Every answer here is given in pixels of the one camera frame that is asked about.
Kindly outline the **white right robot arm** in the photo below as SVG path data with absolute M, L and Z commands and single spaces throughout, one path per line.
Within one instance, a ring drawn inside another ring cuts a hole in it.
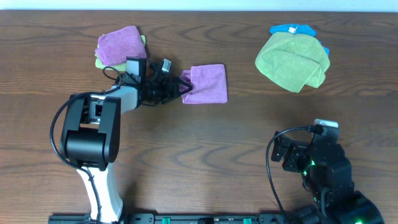
M 282 162 L 288 172 L 299 173 L 302 185 L 313 195 L 314 205 L 284 213 L 286 223 L 383 223 L 375 206 L 355 190 L 352 166 L 338 144 L 339 131 L 323 128 L 312 133 L 309 143 L 275 132 L 266 149 L 266 161 Z

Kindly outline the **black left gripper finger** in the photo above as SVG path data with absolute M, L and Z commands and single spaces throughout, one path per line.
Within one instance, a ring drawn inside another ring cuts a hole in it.
M 191 84 L 183 81 L 179 77 L 172 77 L 171 78 L 172 90 L 173 92 L 189 92 L 193 90 Z
M 179 91 L 179 90 L 172 90 L 171 93 L 166 94 L 166 97 L 161 101 L 161 103 L 164 105 L 166 103 L 169 103 L 173 100 L 176 100 L 177 98 L 180 98 L 182 95 L 192 91 L 191 88 L 188 88 L 184 91 Z

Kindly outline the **purple microfiber cloth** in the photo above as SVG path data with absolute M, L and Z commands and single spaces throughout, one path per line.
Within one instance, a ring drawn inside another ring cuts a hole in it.
M 192 86 L 182 95 L 182 103 L 189 105 L 227 103 L 226 70 L 223 64 L 193 66 L 183 70 L 180 78 Z

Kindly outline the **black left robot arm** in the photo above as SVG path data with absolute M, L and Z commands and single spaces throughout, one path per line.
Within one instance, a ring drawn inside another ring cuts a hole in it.
M 66 112 L 57 156 L 85 182 L 91 213 L 85 223 L 118 223 L 123 201 L 116 188 L 113 163 L 119 152 L 121 115 L 140 105 L 166 104 L 193 87 L 178 77 L 146 81 L 121 75 L 102 92 L 73 94 L 59 109 Z

